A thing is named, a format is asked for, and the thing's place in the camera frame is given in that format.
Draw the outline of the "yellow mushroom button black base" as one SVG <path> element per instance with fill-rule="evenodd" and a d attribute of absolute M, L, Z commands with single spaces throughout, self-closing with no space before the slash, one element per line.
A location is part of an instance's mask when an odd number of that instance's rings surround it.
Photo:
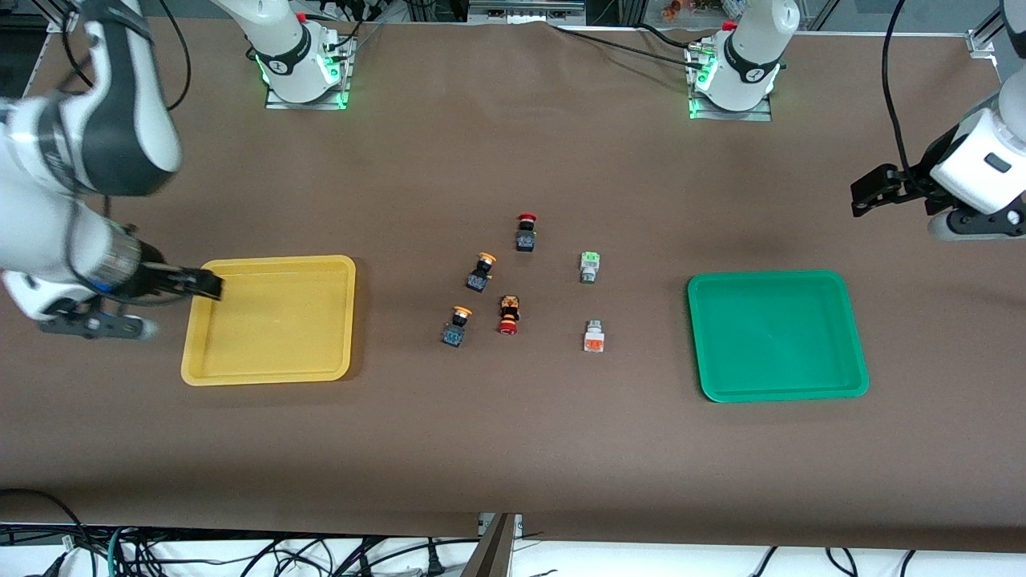
<path fill-rule="evenodd" d="M 472 317 L 471 309 L 464 306 L 453 306 L 450 321 L 441 333 L 441 342 L 453 348 L 461 347 L 466 335 L 466 325 Z"/>
<path fill-rule="evenodd" d="M 468 273 L 465 286 L 476 293 L 483 293 L 487 288 L 488 281 L 491 280 L 491 270 L 497 263 L 497 258 L 491 253 L 480 252 L 473 269 Z"/>

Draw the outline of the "yellow plastic tray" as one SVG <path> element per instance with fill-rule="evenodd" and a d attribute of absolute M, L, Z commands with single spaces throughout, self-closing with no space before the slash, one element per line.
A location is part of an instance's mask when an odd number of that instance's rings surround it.
<path fill-rule="evenodd" d="M 343 255 L 210 260 L 219 300 L 190 307 L 180 376 L 195 387 L 333 382 L 352 357 L 357 266 Z"/>

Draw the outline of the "green plastic tray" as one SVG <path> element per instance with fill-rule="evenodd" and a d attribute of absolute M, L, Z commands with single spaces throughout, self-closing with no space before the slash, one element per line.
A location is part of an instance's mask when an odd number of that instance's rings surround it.
<path fill-rule="evenodd" d="M 697 379 L 717 403 L 817 401 L 870 387 L 849 288 L 830 270 L 694 276 Z"/>

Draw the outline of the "brown table mat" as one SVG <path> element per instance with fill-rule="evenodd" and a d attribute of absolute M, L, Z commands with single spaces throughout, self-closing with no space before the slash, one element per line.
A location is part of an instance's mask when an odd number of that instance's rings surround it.
<path fill-rule="evenodd" d="M 919 202 L 851 215 L 895 154 L 879 38 L 794 38 L 772 121 L 718 122 L 677 67 L 545 23 L 383 26 L 347 110 L 270 111 L 234 22 L 180 26 L 182 171 L 115 218 L 183 266 L 351 256 L 351 366 L 191 387 L 187 306 L 89 342 L 0 291 L 0 488 L 117 525 L 472 535 L 506 510 L 547 539 L 1026 551 L 1026 240 L 934 240 Z M 795 269 L 846 282 L 868 391 L 708 401 L 689 278 Z"/>

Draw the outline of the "grey device behind table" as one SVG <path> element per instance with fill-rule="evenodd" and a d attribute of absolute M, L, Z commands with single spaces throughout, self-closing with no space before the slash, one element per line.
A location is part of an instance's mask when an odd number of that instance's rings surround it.
<path fill-rule="evenodd" d="M 587 25 L 585 0 L 467 0 L 466 13 L 469 23 Z"/>

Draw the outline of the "aluminium frame profile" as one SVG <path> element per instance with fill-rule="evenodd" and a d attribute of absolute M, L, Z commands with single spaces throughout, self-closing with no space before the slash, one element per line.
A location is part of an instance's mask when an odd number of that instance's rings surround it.
<path fill-rule="evenodd" d="M 972 59 L 996 57 L 996 49 L 1007 47 L 1014 49 L 1008 22 L 1008 7 L 1016 0 L 998 0 L 998 6 L 975 28 L 966 31 L 966 50 Z"/>

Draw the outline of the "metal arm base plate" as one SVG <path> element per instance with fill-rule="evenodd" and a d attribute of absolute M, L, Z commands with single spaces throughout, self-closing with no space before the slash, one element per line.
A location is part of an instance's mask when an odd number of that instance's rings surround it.
<path fill-rule="evenodd" d="M 770 122 L 770 92 L 781 64 L 739 71 L 722 62 L 717 49 L 714 44 L 693 42 L 683 52 L 686 63 L 697 64 L 686 73 L 689 118 Z"/>
<path fill-rule="evenodd" d="M 355 41 L 345 40 L 326 54 L 310 56 L 297 66 L 295 75 L 270 81 L 264 76 L 265 106 L 279 110 L 343 111 L 349 102 L 349 85 L 355 57 Z"/>

